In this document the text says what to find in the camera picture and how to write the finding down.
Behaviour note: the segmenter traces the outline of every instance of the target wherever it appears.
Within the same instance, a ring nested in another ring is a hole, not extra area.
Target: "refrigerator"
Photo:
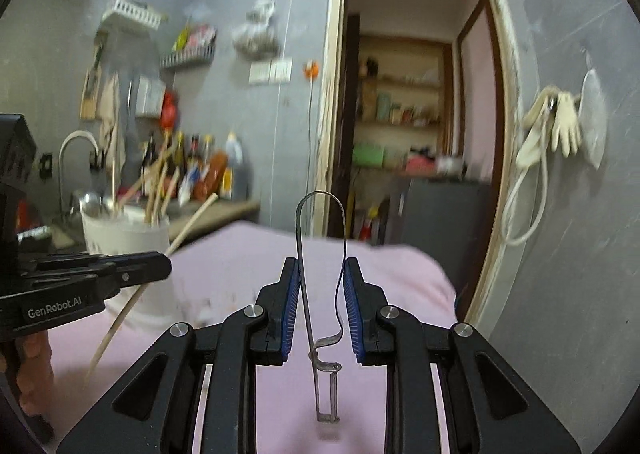
[[[470,280],[489,213],[491,185],[465,180],[398,179],[392,186],[385,244],[409,244],[436,260],[456,292]]]

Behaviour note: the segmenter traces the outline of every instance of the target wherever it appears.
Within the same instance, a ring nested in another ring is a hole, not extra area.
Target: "green box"
[[[356,143],[353,146],[352,163],[356,167],[382,168],[385,149],[370,143]]]

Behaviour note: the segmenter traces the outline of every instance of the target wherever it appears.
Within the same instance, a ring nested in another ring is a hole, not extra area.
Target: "pink wall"
[[[491,180],[495,152],[495,73],[486,12],[462,41],[465,85],[465,141],[463,156],[468,176]]]

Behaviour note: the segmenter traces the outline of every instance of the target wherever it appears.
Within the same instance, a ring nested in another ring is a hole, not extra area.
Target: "doorway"
[[[331,8],[341,18],[327,38],[330,55],[335,34],[337,73],[335,87],[323,85],[325,98],[335,93],[335,117],[323,109],[331,132],[321,130],[316,189],[341,200],[350,238],[410,244],[435,259],[463,319],[478,286],[489,288],[507,173],[507,88],[490,1],[332,0]],[[341,237],[340,212],[316,205],[314,228]]]

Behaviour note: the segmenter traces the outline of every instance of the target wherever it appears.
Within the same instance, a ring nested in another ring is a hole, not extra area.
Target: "human hand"
[[[27,416],[36,416],[49,410],[53,392],[53,369],[49,334],[41,331],[22,341],[23,361],[18,369],[16,383],[20,390],[20,407]],[[0,354],[0,371],[6,371],[6,359]]]

